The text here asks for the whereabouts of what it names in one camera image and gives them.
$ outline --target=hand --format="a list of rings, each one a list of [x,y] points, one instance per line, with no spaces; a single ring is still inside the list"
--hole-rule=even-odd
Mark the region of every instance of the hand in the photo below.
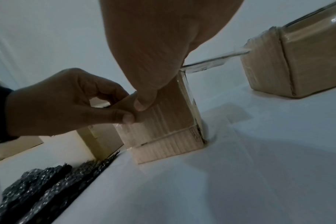
[[[7,131],[10,136],[57,135],[92,124],[131,124],[130,112],[94,108],[89,102],[98,97],[115,104],[126,96],[113,81],[81,69],[66,69],[7,97]]]
[[[186,56],[215,36],[243,0],[101,0],[109,48],[147,109]]]

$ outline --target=bubble wrap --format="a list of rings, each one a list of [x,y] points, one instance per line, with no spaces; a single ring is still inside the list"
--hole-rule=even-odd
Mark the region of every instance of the bubble wrap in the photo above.
[[[3,192],[0,205],[0,224],[15,223],[41,198],[47,189],[63,179],[72,167],[65,164],[25,172]]]
[[[74,168],[48,189],[17,224],[52,223],[114,161],[118,153],[104,161],[90,161]]]

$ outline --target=person's left hand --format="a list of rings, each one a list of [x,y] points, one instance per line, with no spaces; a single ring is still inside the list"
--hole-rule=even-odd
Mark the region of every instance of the person's left hand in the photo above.
[[[7,97],[7,132],[15,137],[57,135],[92,124],[132,124],[132,113],[94,108],[89,102],[98,97],[115,104],[126,96],[128,93],[113,81],[81,69],[66,69]]]

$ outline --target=fingernail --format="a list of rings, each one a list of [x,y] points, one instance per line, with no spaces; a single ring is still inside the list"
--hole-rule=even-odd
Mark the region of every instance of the fingernail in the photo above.
[[[123,123],[124,124],[133,124],[133,123],[135,123],[135,117],[132,114],[125,114],[123,116]]]
[[[137,111],[144,111],[146,109],[137,99],[134,102],[134,107]]]

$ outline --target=person's right hand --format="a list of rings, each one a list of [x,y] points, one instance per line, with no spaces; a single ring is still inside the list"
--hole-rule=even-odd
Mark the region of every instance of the person's right hand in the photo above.
[[[186,56],[215,36],[243,0],[101,0],[109,48],[147,109]]]

